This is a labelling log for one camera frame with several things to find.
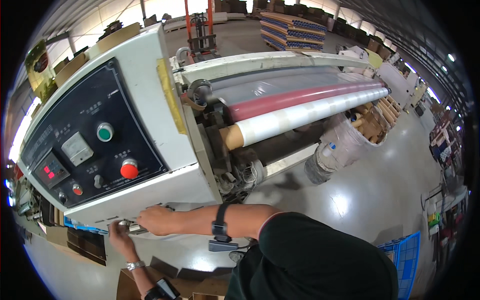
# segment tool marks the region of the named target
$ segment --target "white roller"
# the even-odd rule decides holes
[[[236,124],[245,147],[387,95],[388,90],[384,87],[339,95],[279,109]]]

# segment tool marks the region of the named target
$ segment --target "worker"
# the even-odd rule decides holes
[[[172,212],[155,205],[142,211],[139,225],[158,236],[212,235],[219,205]],[[264,204],[226,206],[227,235],[252,237],[258,244],[235,251],[226,300],[397,299],[396,268],[377,247],[306,215]],[[128,263],[140,261],[135,245],[118,221],[110,243]],[[132,270],[143,297],[154,288],[144,268]]]

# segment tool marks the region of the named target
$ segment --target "green button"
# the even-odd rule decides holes
[[[98,136],[100,136],[100,138],[102,140],[108,140],[110,138],[110,132],[108,130],[106,130],[105,128],[102,128],[98,131]]]

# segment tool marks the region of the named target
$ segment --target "black panel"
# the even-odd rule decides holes
[[[96,130],[104,122],[114,130],[109,142],[97,137]],[[94,152],[77,167],[61,149],[76,132]],[[137,117],[115,59],[79,80],[50,108],[27,141],[21,158],[53,197],[58,199],[60,192],[67,195],[64,205],[68,208],[168,172]],[[138,164],[139,174],[133,180],[120,174],[122,162],[128,158]],[[50,172],[45,167],[63,173],[49,181]],[[103,178],[99,189],[94,186],[97,174]],[[82,195],[73,193],[74,184],[82,187]]]

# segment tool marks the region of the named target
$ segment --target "red pallet jack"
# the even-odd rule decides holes
[[[188,1],[185,0],[187,41],[190,47],[190,55],[187,57],[189,64],[221,57],[216,51],[216,35],[213,34],[212,0],[208,1],[207,15],[208,19],[204,16],[204,13],[194,13],[193,17],[190,18]],[[208,35],[206,34],[206,26],[208,26]],[[192,27],[195,27],[196,37],[192,37]]]

